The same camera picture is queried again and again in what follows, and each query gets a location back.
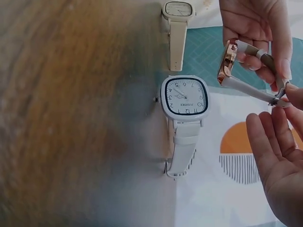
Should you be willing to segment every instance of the cream watch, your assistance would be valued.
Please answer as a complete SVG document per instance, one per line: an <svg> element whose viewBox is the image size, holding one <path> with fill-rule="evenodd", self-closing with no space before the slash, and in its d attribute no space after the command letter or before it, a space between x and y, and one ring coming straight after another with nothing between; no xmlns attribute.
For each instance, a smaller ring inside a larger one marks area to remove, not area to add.
<svg viewBox="0 0 303 227"><path fill-rule="evenodd" d="M170 1L164 4L162 13L169 22L169 69L182 71L187 23L195 9L187 2Z"/></svg>
<svg viewBox="0 0 303 227"><path fill-rule="evenodd" d="M256 56L265 66L267 66L273 72L276 77L276 84L278 87L278 93L276 95L260 91L255 87L232 76L232 67L236 60L237 52ZM265 101L269 103L269 105L276 105L282 108L290 106L290 103L288 101L281 99L285 95L285 87L286 84L289 83L289 80L282 79L282 77L277 74L274 59L272 56L266 53L264 50L258 49L238 39L232 39L227 42L219 67L217 79L222 86L241 91L249 96Z"/></svg>
<svg viewBox="0 0 303 227"><path fill-rule="evenodd" d="M203 119L210 109L206 83L194 75L169 76L156 98L168 118L173 121L174 152L166 175L178 178L187 174L196 151Z"/></svg>

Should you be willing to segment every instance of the wooden surface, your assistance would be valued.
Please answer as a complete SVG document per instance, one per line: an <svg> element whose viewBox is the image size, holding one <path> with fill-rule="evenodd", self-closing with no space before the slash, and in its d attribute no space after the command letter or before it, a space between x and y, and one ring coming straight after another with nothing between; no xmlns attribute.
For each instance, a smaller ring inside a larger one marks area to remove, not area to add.
<svg viewBox="0 0 303 227"><path fill-rule="evenodd" d="M0 0L1 227L171 225L160 11Z"/></svg>

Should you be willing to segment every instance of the rose gold watch case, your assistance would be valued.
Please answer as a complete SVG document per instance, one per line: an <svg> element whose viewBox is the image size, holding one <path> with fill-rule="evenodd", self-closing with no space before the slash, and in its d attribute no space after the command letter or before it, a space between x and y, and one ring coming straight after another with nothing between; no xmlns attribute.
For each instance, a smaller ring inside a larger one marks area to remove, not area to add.
<svg viewBox="0 0 303 227"><path fill-rule="evenodd" d="M225 46L225 50L223 52L221 64L217 75L217 79L220 85L226 77L232 77L231 71L234 62L236 61L236 55L238 50L238 46L235 41L236 39L231 39L227 41L227 44Z"/></svg>

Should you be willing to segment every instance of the watch dial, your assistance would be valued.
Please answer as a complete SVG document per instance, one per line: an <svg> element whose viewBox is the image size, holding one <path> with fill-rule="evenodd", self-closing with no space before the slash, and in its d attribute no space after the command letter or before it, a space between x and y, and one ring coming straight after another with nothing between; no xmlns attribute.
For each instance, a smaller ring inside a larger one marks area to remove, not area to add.
<svg viewBox="0 0 303 227"><path fill-rule="evenodd" d="M169 2L166 4L165 10L172 16L188 17L192 14L191 5L186 2Z"/></svg>
<svg viewBox="0 0 303 227"><path fill-rule="evenodd" d="M208 97L204 85L192 78L168 81L166 102L170 111L179 115L202 114L208 108Z"/></svg>

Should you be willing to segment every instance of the watch bezel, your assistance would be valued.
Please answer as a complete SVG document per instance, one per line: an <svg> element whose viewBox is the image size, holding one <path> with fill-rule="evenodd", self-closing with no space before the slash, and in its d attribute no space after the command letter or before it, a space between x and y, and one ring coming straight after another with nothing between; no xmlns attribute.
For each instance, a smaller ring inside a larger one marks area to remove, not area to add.
<svg viewBox="0 0 303 227"><path fill-rule="evenodd" d="M173 2L177 2L177 3L185 3L187 5L189 5L191 7L191 14L189 16L173 16L171 14L168 14L166 12L166 6L167 4L169 3L173 3ZM164 15L164 18L165 19L170 19L170 20L173 20L173 21L180 21L180 22L186 22L188 21L189 19L191 19L194 15L195 15L195 8L192 4L190 4L189 2L184 2L184 1L169 1L169 2L166 2L164 5L163 5L163 8L162 8L162 13Z"/></svg>
<svg viewBox="0 0 303 227"><path fill-rule="evenodd" d="M204 89L205 93L205 109L202 112L199 113L189 113L189 114L181 114L181 113L175 113L169 108L168 100L166 97L166 89L168 83L170 83L172 80L177 80L177 79L194 79L199 81L202 84L202 87ZM210 109L210 98L209 98L209 90L207 87L207 84L199 77L194 76L194 75L178 75L178 76L173 76L173 77L168 77L166 78L161 86L160 90L160 97L161 97L161 105L162 109L165 113L165 115L172 119L172 120L178 120L178 121L199 121L203 119L207 114Z"/></svg>

